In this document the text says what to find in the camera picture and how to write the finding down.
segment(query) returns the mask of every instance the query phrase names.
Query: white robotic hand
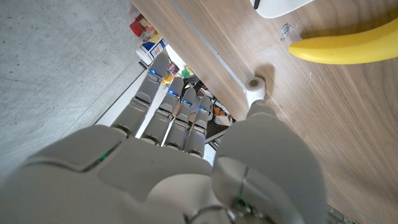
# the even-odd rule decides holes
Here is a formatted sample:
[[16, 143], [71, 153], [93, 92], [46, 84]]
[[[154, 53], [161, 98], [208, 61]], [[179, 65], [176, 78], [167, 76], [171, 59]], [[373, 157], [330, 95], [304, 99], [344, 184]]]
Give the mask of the white robotic hand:
[[227, 129], [214, 167], [203, 160], [204, 97], [188, 131], [187, 90], [168, 135], [176, 78], [134, 138], [166, 71], [160, 54], [111, 127], [92, 126], [28, 158], [0, 185], [1, 223], [325, 223], [320, 166], [265, 101]]

